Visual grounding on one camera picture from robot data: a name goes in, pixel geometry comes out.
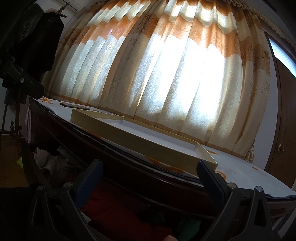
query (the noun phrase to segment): screw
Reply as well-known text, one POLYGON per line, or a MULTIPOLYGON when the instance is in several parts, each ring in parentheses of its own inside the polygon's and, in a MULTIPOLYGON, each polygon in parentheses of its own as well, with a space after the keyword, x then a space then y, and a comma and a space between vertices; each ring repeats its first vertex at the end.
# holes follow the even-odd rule
POLYGON ((229 186, 231 189, 235 189, 235 188, 237 188, 237 186, 236 186, 235 183, 228 183, 228 186, 229 186))
POLYGON ((263 191, 263 188, 261 186, 257 186, 256 189, 257 189, 258 192, 262 192, 263 191))
POLYGON ((70 186, 72 186, 72 183, 66 182, 63 186, 64 186, 64 188, 69 188, 70 186))
POLYGON ((38 187, 37 187, 37 190, 38 190, 38 191, 42 191, 43 188, 44 188, 43 186, 38 186, 38 187))

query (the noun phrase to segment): wooden door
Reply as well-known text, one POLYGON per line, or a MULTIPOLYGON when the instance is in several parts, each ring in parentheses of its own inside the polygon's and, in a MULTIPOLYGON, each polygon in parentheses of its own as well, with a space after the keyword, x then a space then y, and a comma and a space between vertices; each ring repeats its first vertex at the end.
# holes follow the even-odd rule
POLYGON ((280 82, 279 132, 266 171, 292 187, 296 178, 296 78, 281 61, 274 60, 280 82))

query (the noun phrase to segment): wall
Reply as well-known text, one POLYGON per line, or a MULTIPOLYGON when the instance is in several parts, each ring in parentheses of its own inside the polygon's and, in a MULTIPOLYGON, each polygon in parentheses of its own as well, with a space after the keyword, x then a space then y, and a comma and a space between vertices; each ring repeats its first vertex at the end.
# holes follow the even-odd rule
POLYGON ((294 43, 296 43, 296 39, 294 39, 290 30, 287 28, 285 23, 280 19, 280 17, 263 1, 263 0, 241 0, 249 7, 256 9, 261 14, 265 15, 270 21, 272 21, 275 25, 277 25, 282 32, 294 43))
POLYGON ((296 39, 295 1, 267 0, 296 39))
MULTIPOLYGON (((50 8, 54 8, 56 10, 59 10, 62 6, 61 3, 55 1, 55 0, 38 0, 36 3, 42 8, 43 11, 46 11, 50 8)), ((62 22, 65 26, 67 26, 68 22, 72 19, 72 17, 75 15, 72 11, 69 9, 63 10, 62 14, 66 15, 66 18, 62 18, 62 22)))
POLYGON ((274 141, 278 111, 278 88, 274 61, 270 58, 270 88, 265 113, 254 143, 253 164, 264 170, 274 141))

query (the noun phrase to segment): window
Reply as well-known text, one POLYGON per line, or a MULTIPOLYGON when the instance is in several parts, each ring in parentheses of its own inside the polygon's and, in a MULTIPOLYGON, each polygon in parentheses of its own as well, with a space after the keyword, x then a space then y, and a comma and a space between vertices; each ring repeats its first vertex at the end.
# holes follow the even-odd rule
POLYGON ((269 39, 269 41, 271 43, 272 50, 274 51, 274 56, 296 77, 296 63, 294 60, 273 40, 269 39))

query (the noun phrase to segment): red cloth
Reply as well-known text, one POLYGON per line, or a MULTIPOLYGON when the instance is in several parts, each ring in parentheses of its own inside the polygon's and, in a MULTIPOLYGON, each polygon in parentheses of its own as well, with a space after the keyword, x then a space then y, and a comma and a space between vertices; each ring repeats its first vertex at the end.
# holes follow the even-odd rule
POLYGON ((171 229, 142 222, 100 184, 81 211, 93 228, 114 241, 163 241, 172 235, 171 229))

